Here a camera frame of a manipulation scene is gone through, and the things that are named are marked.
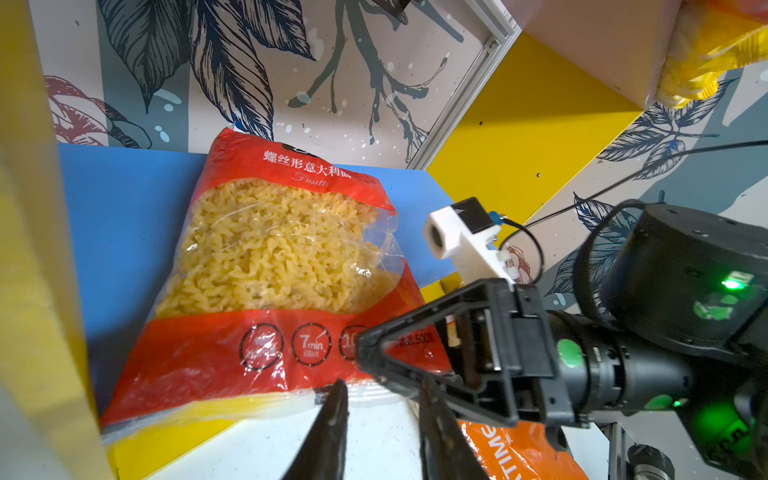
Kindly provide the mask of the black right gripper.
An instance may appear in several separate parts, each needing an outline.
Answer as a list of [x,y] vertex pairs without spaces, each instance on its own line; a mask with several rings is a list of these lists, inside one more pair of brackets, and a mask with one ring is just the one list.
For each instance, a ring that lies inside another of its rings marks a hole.
[[[394,355],[410,336],[456,324],[457,380]],[[483,279],[366,330],[357,363],[379,384],[415,397],[427,382],[459,419],[499,427],[521,421],[581,426],[606,407],[606,331],[589,318],[547,311],[532,286]]]

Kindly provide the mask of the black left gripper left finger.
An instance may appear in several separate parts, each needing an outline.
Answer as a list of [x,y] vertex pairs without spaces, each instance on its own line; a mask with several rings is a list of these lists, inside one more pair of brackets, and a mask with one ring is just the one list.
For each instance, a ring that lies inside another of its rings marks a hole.
[[337,380],[283,479],[342,480],[348,418],[348,388]]

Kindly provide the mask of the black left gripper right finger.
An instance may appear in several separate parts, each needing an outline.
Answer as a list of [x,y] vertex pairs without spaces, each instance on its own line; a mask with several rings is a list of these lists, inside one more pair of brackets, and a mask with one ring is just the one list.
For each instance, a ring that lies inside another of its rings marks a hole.
[[423,479],[488,478],[431,377],[419,391],[419,438]]

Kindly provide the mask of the red fusilli bag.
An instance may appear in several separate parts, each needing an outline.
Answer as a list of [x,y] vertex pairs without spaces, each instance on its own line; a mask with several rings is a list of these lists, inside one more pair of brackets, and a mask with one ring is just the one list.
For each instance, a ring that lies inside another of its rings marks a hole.
[[155,426],[277,417],[343,381],[366,330],[424,303],[380,181],[224,129],[101,425],[106,443]]

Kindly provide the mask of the yellow Pastatime pack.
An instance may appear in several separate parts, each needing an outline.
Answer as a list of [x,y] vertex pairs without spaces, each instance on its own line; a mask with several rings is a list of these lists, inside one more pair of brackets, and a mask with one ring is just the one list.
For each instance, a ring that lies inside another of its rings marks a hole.
[[717,91],[725,72],[767,59],[767,0],[682,3],[656,91],[679,110]]

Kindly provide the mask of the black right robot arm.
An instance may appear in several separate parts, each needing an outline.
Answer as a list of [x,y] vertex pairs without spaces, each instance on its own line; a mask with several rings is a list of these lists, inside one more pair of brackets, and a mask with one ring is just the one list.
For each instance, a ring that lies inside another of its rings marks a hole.
[[425,370],[393,358],[404,335],[454,316],[459,382],[440,382],[462,418],[577,426],[592,413],[670,400],[703,459],[767,474],[767,232],[679,206],[641,217],[598,291],[592,243],[577,254],[580,311],[548,311],[532,285],[485,278],[363,334],[360,367],[409,396]]

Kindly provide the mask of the orange Pastatime pasta bag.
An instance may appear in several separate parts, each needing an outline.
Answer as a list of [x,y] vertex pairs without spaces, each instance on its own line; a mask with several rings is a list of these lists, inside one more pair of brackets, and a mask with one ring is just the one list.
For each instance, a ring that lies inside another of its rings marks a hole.
[[543,425],[520,422],[515,428],[499,428],[468,421],[458,424],[490,479],[588,479],[569,453],[549,445]]

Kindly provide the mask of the yellow shelf pink blue boards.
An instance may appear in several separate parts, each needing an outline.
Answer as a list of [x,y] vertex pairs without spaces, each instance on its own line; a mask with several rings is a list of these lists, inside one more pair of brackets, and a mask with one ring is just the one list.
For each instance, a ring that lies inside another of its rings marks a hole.
[[[153,141],[126,108],[116,119],[107,115],[96,4],[42,1],[38,9],[47,17],[42,24],[25,1],[1,5],[1,231],[24,224],[39,267],[38,295],[58,320],[58,354],[37,369],[35,398],[43,411],[61,415],[69,403],[92,409],[97,399],[58,147],[147,149]],[[182,111],[171,123],[171,148],[178,151],[208,147],[226,124],[277,138],[279,73],[260,53],[315,61],[321,50],[309,39],[309,13],[351,41],[361,39],[379,13],[370,1],[125,1],[120,10],[108,28],[118,73],[142,111],[151,110],[158,93],[180,95]],[[534,188],[525,167],[553,168],[560,187],[637,111],[530,36],[465,109],[448,141],[464,134],[487,146],[522,208],[549,195]]]

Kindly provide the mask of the glass jar black lid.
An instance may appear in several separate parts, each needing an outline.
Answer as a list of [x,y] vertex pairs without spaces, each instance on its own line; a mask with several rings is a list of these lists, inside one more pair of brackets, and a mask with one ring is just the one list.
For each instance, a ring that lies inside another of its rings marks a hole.
[[672,460],[661,450],[636,443],[619,423],[599,426],[609,441],[609,480],[674,480]]

